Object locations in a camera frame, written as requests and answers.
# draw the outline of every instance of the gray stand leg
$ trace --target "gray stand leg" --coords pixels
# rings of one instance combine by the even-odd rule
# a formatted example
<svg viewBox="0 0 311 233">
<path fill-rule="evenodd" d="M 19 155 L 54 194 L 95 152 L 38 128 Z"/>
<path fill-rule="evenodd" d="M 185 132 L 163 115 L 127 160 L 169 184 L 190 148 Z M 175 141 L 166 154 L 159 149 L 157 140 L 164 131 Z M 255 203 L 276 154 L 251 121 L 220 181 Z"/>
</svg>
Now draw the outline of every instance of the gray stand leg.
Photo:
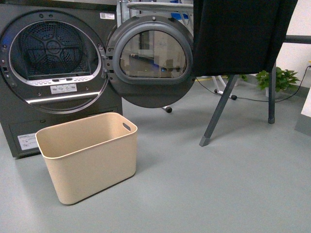
<svg viewBox="0 0 311 233">
<path fill-rule="evenodd" d="M 275 104 L 276 104 L 276 64 L 274 64 L 271 73 L 269 73 L 269 124 L 274 124 L 275 118 Z"/>
<path fill-rule="evenodd" d="M 208 127 L 204 133 L 204 136 L 202 137 L 201 141 L 200 141 L 200 146 L 204 147 L 206 145 L 209 144 L 210 142 L 210 137 L 213 134 L 213 131 L 216 127 L 216 124 L 225 108 L 225 105 L 230 97 L 230 94 L 232 92 L 232 89 L 234 88 L 234 84 L 236 83 L 237 79 L 238 79 L 238 75 L 229 75 L 229 81 L 225 87 L 225 90 L 218 102 L 218 105 L 216 107 L 216 110 L 212 116 L 212 119 L 210 120 Z"/>
</svg>

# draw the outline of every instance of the laundry basket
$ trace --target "laundry basket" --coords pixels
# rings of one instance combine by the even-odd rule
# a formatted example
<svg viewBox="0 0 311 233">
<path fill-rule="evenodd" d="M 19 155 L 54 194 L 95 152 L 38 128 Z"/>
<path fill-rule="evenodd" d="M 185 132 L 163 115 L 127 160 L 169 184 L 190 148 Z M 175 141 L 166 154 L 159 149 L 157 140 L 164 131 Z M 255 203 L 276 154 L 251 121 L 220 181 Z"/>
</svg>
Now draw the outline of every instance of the laundry basket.
<svg viewBox="0 0 311 233">
<path fill-rule="evenodd" d="M 47 127 L 35 136 L 63 204 L 79 202 L 136 171 L 137 126 L 120 114 Z"/>
</svg>

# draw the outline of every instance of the dark gray dryer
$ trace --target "dark gray dryer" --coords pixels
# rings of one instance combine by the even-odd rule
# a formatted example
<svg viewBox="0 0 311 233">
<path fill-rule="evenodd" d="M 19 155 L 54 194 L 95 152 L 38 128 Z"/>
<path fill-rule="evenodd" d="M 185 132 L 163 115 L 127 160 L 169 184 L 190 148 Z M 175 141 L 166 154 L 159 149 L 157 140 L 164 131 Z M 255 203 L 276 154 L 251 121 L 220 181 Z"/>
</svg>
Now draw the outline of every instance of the dark gray dryer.
<svg viewBox="0 0 311 233">
<path fill-rule="evenodd" d="M 122 114 L 121 96 L 157 108 L 191 88 L 186 27 L 140 15 L 117 28 L 116 1 L 101 2 L 0 0 L 0 121 L 14 157 L 39 153 L 44 127 Z"/>
</svg>

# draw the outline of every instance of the black fabric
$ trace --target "black fabric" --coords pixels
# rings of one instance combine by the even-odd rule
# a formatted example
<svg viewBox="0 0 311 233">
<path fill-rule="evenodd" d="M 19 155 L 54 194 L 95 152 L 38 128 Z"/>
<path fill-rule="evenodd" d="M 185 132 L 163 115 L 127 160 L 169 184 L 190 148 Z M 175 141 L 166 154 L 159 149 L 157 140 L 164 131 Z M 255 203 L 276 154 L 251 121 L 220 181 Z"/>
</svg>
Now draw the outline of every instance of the black fabric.
<svg viewBox="0 0 311 233">
<path fill-rule="evenodd" d="M 270 72 L 298 0 L 195 0 L 193 75 Z"/>
</svg>

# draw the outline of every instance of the power cord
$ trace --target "power cord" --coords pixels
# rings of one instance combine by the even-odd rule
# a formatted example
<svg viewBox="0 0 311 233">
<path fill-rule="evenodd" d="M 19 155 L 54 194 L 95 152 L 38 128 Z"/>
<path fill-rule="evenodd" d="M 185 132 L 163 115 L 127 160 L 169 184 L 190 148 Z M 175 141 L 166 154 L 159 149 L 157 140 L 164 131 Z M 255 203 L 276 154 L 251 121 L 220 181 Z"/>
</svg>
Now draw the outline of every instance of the power cord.
<svg viewBox="0 0 311 233">
<path fill-rule="evenodd" d="M 297 90 L 295 91 L 295 93 L 293 93 L 291 96 L 286 97 L 285 99 L 277 100 L 277 101 L 275 101 L 275 103 L 282 102 L 282 101 L 284 101 L 284 100 L 288 100 L 289 98 L 291 98 L 291 97 L 293 97 L 294 95 L 297 94 L 297 92 L 299 91 L 299 89 L 300 89 L 300 87 L 301 87 L 301 85 L 302 85 L 303 80 L 305 79 L 307 70 L 308 70 L 310 67 L 311 67 L 311 66 L 307 66 L 307 68 L 306 68 L 306 70 L 305 70 L 305 73 L 304 73 L 304 75 L 303 75 L 303 77 L 302 77 L 302 80 L 301 80 L 301 82 L 300 82 L 300 85 L 299 85 L 299 87 L 297 88 Z M 206 90 L 208 90 L 208 91 L 211 92 L 212 94 L 221 96 L 221 94 L 218 94 L 218 93 L 215 93 L 215 92 L 212 92 L 211 90 L 209 90 L 209 89 L 208 89 L 207 87 L 205 87 L 202 83 L 200 83 L 200 81 L 199 81 L 198 79 L 197 79 L 197 81 L 198 81 L 198 83 L 199 83 L 202 87 L 204 87 Z M 268 100 L 254 100 L 254 99 L 245 98 L 245 97 L 237 97 L 237 98 L 238 98 L 238 99 L 243 99 L 243 100 L 257 101 L 257 102 L 269 102 Z"/>
</svg>

